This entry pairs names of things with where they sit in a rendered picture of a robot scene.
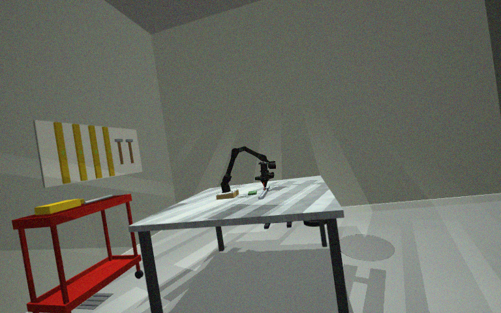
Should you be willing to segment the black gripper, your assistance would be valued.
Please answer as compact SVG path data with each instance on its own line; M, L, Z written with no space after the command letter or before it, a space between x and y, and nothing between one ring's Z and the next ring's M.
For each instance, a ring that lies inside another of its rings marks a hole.
M264 177L264 174L265 172L267 172L268 170L261 170L261 176L258 176L258 177L255 177L255 180L258 180L258 181L261 181L262 184L264 183L264 186L266 187L267 186L267 182L270 180L268 177Z

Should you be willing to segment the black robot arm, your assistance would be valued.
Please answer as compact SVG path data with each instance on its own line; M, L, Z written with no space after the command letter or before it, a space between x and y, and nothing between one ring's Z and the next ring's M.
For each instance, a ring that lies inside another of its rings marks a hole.
M256 156L258 159L260 159L262 161L262 162L259 163L259 164L261 164L261 170L266 170L267 169L267 164L268 164L268 168L269 169L276 169L275 161L270 161L269 162L268 159L267 159L267 157L265 155L257 153L257 152L255 152L255 151L253 151L253 150L251 150L251 149L249 149L248 147L245 147L245 146L240 147L240 148L233 148L227 172L226 172L225 176L222 179L222 183L220 184L221 188L222 188L222 193L231 191L230 190L230 186L228 185L228 182L231 181L231 177L232 177L232 176L230 176L230 174L231 174L234 162L235 162L235 158L237 157L238 153L240 153L242 151L246 151L246 152L248 152L248 153ZM264 163L264 162L268 162L268 163ZM269 171L267 171L264 174L264 177L268 177L269 179L273 178L273 176L274 176L274 172L269 173Z

